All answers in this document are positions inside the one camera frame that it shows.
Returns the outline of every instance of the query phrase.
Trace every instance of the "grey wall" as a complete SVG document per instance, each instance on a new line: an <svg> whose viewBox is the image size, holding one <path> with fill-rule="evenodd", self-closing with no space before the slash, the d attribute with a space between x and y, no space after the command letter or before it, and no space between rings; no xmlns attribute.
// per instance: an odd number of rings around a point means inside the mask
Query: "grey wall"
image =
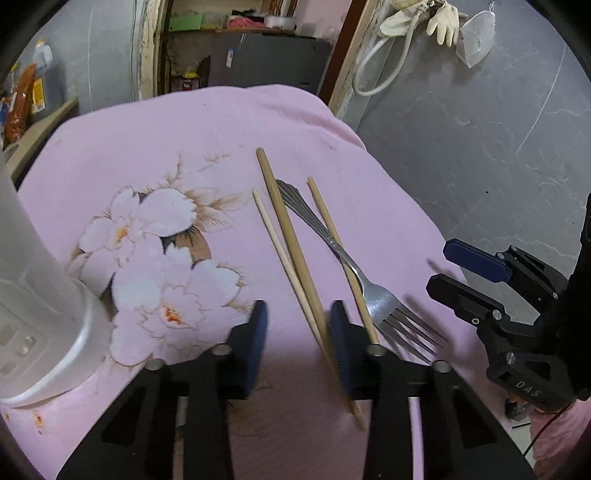
<svg viewBox="0 0 591 480"><path fill-rule="evenodd" d="M472 15L488 1L454 4ZM525 0L497 0L495 14L495 45L471 70L423 27L358 133L446 238L489 252L514 244L568 276L591 192L591 83ZM533 320L507 286L468 279Z"/></svg>
<svg viewBox="0 0 591 480"><path fill-rule="evenodd" d="M132 42L132 27L135 17L137 34L143 4L143 0L69 0L35 35L19 62L30 63L35 41L45 37L60 63L64 94L79 97L80 113L133 101L137 42Z"/></svg>

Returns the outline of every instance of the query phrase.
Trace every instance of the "metal pot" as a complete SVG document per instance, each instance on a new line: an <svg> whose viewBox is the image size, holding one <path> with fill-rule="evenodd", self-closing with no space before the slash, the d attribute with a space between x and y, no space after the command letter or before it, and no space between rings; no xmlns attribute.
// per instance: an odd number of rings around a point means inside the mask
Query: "metal pot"
<svg viewBox="0 0 591 480"><path fill-rule="evenodd" d="M293 17L280 17L279 15L267 15L265 17L265 26L267 28L294 31L296 29L296 19Z"/></svg>

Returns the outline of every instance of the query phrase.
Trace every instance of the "refrigerator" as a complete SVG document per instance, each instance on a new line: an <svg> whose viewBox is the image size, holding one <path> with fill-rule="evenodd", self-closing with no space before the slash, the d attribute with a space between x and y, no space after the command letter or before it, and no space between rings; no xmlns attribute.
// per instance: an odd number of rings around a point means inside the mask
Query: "refrigerator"
<svg viewBox="0 0 591 480"><path fill-rule="evenodd" d="M330 44L293 35L222 32L213 43L208 86L279 83L317 94Z"/></svg>

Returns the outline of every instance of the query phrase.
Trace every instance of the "orange stain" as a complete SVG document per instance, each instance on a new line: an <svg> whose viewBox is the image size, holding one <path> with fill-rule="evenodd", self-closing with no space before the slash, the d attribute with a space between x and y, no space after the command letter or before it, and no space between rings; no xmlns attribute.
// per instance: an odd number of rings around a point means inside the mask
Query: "orange stain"
<svg viewBox="0 0 591 480"><path fill-rule="evenodd" d="M34 411L33 416L35 417L35 427L38 429L43 427L43 419L41 418L41 415L39 415L39 412Z"/></svg>

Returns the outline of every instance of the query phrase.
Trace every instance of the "orange package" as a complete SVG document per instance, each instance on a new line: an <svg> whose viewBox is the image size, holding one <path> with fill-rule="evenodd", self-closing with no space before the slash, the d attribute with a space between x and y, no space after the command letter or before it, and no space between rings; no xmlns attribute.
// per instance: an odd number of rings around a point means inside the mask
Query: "orange package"
<svg viewBox="0 0 591 480"><path fill-rule="evenodd" d="M33 83L37 66L31 63L22 73L17 84L12 110L6 120L6 139L9 143L20 140L27 129L27 119L33 102Z"/></svg>

